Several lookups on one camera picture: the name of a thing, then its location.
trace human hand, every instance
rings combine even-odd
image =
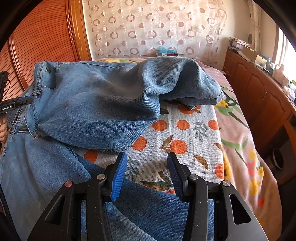
[[[7,133],[7,119],[6,117],[4,117],[0,125],[0,142],[5,140],[6,133]]]

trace black round object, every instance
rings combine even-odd
[[[279,149],[274,149],[271,155],[271,161],[277,170],[282,170],[284,167],[284,159]]]

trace wall covering with circle pattern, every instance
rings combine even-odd
[[[216,63],[222,0],[84,0],[92,59],[155,56],[160,46]]]

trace pink bottle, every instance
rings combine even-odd
[[[272,77],[279,82],[281,85],[283,84],[284,81],[284,68],[285,66],[283,64],[277,64],[274,68],[274,72],[272,74]]]

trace bed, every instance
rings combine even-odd
[[[102,62],[138,63],[145,58],[104,58]],[[225,98],[215,106],[193,110],[178,101],[161,102],[159,120],[127,151],[125,177],[144,186],[174,194],[166,169],[173,151],[191,172],[207,181],[229,180],[262,225],[270,241],[281,234],[282,211],[277,182],[256,152],[252,134],[236,96],[224,75],[197,61],[221,86]],[[77,153],[106,167],[114,155],[78,148]]]

